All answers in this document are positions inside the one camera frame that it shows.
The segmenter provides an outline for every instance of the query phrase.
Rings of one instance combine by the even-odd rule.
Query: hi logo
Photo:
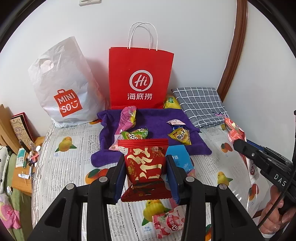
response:
[[[54,96],[62,117],[82,110],[82,106],[78,99],[77,94],[73,90],[65,91],[64,89],[58,90],[58,94]]]
[[[152,75],[146,70],[138,70],[130,77],[130,86],[135,91],[146,91],[153,83]]]

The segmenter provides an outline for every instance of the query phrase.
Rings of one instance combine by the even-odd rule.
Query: paper bag handle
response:
[[[61,92],[61,93],[64,93],[64,92],[66,92],[66,91],[65,91],[64,89],[60,89],[60,90],[58,90],[57,92],[58,92],[58,94],[60,94],[60,92]]]
[[[137,24],[137,23],[143,23],[143,22],[136,22],[134,23],[131,27],[130,27],[130,30],[128,32],[128,43],[129,43],[129,38],[130,38],[130,33],[131,33],[131,29],[132,27]],[[149,36],[150,36],[150,40],[149,40],[149,50],[151,49],[151,32],[150,32],[150,28],[146,25],[146,27],[148,28],[148,31],[149,31]]]
[[[158,49],[158,34],[157,34],[157,31],[156,31],[156,28],[155,28],[154,25],[151,24],[151,23],[140,23],[140,24],[138,24],[138,25],[134,28],[134,30],[133,30],[133,32],[132,32],[132,34],[131,34],[131,39],[133,38],[133,33],[135,32],[136,28],[139,27],[139,26],[142,25],[142,24],[150,24],[150,25],[155,29],[155,32],[156,32],[156,38],[157,38],[157,40],[156,40],[156,51],[157,51],[157,49]],[[128,45],[128,48],[129,48],[129,49],[131,48],[131,39],[130,39],[130,42],[129,42],[129,45]]]

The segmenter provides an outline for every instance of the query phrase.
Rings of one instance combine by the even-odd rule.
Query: gray plaid cloth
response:
[[[172,93],[195,127],[217,126],[228,117],[215,88],[176,88]]]

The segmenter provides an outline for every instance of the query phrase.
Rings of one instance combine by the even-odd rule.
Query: white rope handle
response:
[[[156,31],[156,28],[155,28],[154,25],[151,24],[151,23],[140,23],[140,24],[138,24],[138,25],[134,28],[134,30],[133,30],[133,32],[132,32],[132,34],[131,34],[131,39],[133,38],[133,33],[135,32],[136,28],[139,27],[139,26],[142,25],[142,24],[150,24],[150,25],[155,29],[155,32],[156,32],[156,38],[157,38],[157,40],[156,40],[156,51],[157,51],[157,49],[158,49],[158,34],[157,34],[157,31]],[[129,48],[129,49],[131,48],[131,39],[130,39],[130,42],[129,42],[129,45],[128,45],[128,48]]]
[[[130,36],[130,33],[131,33],[131,29],[132,29],[132,27],[135,25],[135,24],[137,24],[137,23],[143,23],[143,22],[136,22],[136,23],[134,23],[131,27],[130,27],[130,30],[129,30],[129,32],[128,32],[128,43],[129,43],[129,36]],[[150,37],[150,39],[149,39],[149,50],[151,49],[151,32],[150,32],[150,29],[149,29],[149,27],[146,25],[146,27],[148,28],[148,31],[149,31],[149,37]]]

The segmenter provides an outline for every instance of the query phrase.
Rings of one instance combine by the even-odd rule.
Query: finger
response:
[[[278,199],[278,197],[280,196],[280,194],[281,193],[279,192],[279,189],[275,185],[271,186],[271,188],[270,188],[270,202],[272,204],[274,204],[276,202],[276,200]],[[281,201],[279,202],[277,207],[281,208],[281,207],[283,207],[283,205],[284,205],[284,200],[281,199]]]
[[[290,222],[296,212],[296,207],[290,208],[286,213],[283,215],[281,221],[282,223]]]
[[[268,230],[268,229],[267,229],[266,227],[264,227],[264,226],[261,226],[261,227],[260,227],[260,231],[261,231],[261,233],[263,233],[263,234],[273,234],[272,231]]]
[[[268,211],[271,209],[272,206],[273,206],[273,204],[268,202],[261,215],[264,214],[264,216],[265,216],[268,213]],[[274,224],[282,224],[281,215],[279,214],[279,210],[277,208],[272,211],[272,213],[269,215],[268,219],[271,222],[273,222]]]
[[[276,231],[280,230],[280,228],[281,228],[281,225],[275,224],[272,221],[270,221],[269,219],[266,219],[263,226],[272,232],[276,232]]]

